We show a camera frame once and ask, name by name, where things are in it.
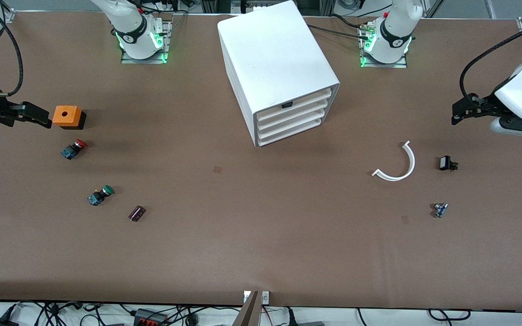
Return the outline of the red push button switch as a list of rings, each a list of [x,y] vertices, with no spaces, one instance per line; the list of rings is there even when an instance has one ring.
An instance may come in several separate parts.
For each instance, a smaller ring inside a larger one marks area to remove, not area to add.
[[[71,160],[77,155],[79,155],[79,153],[86,147],[87,143],[85,141],[81,139],[76,139],[75,142],[69,144],[62,150],[61,155],[64,158]]]

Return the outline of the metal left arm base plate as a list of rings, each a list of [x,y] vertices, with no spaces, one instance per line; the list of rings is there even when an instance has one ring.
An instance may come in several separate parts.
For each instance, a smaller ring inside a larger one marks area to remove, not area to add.
[[[375,33],[374,21],[369,21],[367,24],[362,24],[357,29],[360,37],[365,37],[359,41],[360,48],[360,67],[377,67],[377,68],[407,68],[406,54],[409,50],[409,45],[412,42],[412,37],[406,42],[403,49],[402,56],[396,62],[380,62],[372,56],[372,49],[377,41]]]

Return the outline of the white plastic drawer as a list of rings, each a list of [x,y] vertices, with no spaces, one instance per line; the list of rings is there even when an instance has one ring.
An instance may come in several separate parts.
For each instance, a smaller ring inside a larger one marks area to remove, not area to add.
[[[267,128],[273,124],[283,122],[287,119],[298,117],[301,114],[310,113],[314,110],[321,110],[327,108],[328,102],[326,100],[315,101],[301,106],[292,106],[287,109],[279,109],[274,113],[267,113],[261,116],[257,116],[258,128]]]
[[[260,128],[258,132],[258,137],[260,139],[270,138],[280,132],[284,132],[291,128],[295,128],[303,123],[310,122],[311,120],[321,120],[325,114],[323,109],[314,110],[310,113],[301,114],[298,117],[287,119],[283,122],[273,124],[268,126],[267,128]]]
[[[290,136],[293,136],[295,134],[298,134],[298,133],[302,133],[302,132],[305,132],[309,129],[312,129],[314,127],[317,127],[317,126],[320,126],[321,125],[321,120],[311,120],[310,122],[306,122],[306,123],[303,123],[295,128],[291,128],[289,130],[286,130],[284,132],[280,132],[270,138],[264,138],[264,139],[260,139],[258,137],[257,139],[257,146],[258,147],[263,147],[263,146],[267,146],[268,144],[270,143],[274,143],[274,142],[278,142],[279,140],[282,140],[284,138],[288,138]]]

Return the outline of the white plastic bracket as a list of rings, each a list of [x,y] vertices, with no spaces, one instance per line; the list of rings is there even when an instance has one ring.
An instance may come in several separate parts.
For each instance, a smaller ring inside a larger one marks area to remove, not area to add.
[[[248,300],[248,298],[251,295],[251,293],[252,293],[252,291],[244,291],[243,304],[246,303],[246,301]],[[269,299],[270,299],[270,292],[269,291],[262,291],[261,295],[259,295],[259,297],[261,297],[262,305],[264,305],[264,306],[268,306],[269,305]]]

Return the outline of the white curved plastic strip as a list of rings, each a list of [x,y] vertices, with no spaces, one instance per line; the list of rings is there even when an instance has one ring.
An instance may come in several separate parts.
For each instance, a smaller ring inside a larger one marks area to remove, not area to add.
[[[415,169],[416,159],[415,159],[414,151],[410,147],[410,143],[411,142],[408,140],[402,145],[402,148],[404,149],[406,155],[409,158],[408,170],[406,171],[406,173],[404,173],[404,175],[390,176],[390,175],[384,173],[383,171],[381,171],[380,169],[376,169],[375,171],[373,171],[373,173],[371,173],[371,176],[378,177],[379,179],[382,179],[382,180],[385,180],[388,182],[399,182],[401,180],[406,179],[410,175],[412,175],[412,173]]]

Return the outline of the green push button switch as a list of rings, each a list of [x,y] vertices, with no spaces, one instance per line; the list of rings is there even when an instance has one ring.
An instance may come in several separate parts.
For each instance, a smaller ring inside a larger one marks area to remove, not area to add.
[[[91,206],[99,206],[102,202],[104,202],[104,200],[106,198],[108,198],[109,196],[112,196],[114,193],[115,193],[114,189],[111,186],[109,186],[108,184],[106,184],[100,190],[96,190],[95,192],[93,192],[87,198],[87,200],[88,200],[89,204],[91,204]]]

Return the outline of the black orange power strip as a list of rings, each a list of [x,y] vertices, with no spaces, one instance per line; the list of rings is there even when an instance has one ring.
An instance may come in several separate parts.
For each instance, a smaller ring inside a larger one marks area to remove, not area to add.
[[[165,326],[168,316],[146,309],[134,311],[133,326]]]

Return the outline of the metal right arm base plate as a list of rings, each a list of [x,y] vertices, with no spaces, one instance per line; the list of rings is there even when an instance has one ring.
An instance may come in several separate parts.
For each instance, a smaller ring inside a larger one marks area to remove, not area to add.
[[[121,63],[123,64],[166,64],[169,56],[170,39],[172,35],[172,21],[157,21],[158,27],[153,27],[154,32],[149,32],[152,46],[155,52],[147,58],[133,58],[125,52],[122,43],[121,48]]]

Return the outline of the white drawer with black handle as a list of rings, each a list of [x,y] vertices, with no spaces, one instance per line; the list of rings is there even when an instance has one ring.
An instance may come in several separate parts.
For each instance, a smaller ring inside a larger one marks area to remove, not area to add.
[[[319,106],[323,105],[323,103],[327,104],[331,95],[332,88],[328,87],[327,89],[311,93],[304,97],[295,99],[294,101],[284,103],[283,105],[277,105],[270,109],[263,110],[257,113],[256,117],[259,121],[278,117],[281,118],[284,117],[285,114],[292,114],[294,110],[297,109],[307,109],[315,105]]]

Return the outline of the white drawer cabinet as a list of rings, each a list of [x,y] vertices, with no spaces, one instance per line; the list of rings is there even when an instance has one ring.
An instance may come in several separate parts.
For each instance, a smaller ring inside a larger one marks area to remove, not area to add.
[[[295,2],[231,17],[217,28],[226,73],[256,147],[257,113],[331,87],[324,122],[340,81]]]

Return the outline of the brown wooden post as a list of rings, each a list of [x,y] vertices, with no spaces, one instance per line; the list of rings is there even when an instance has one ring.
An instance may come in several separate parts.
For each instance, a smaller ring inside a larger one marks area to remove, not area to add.
[[[261,310],[263,308],[263,292],[249,291],[232,326],[260,326]]]

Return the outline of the orange button enclosure box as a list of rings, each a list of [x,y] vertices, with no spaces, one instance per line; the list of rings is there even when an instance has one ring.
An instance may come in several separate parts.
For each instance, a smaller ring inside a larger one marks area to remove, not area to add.
[[[76,105],[56,106],[52,124],[66,130],[83,130],[87,114]]]

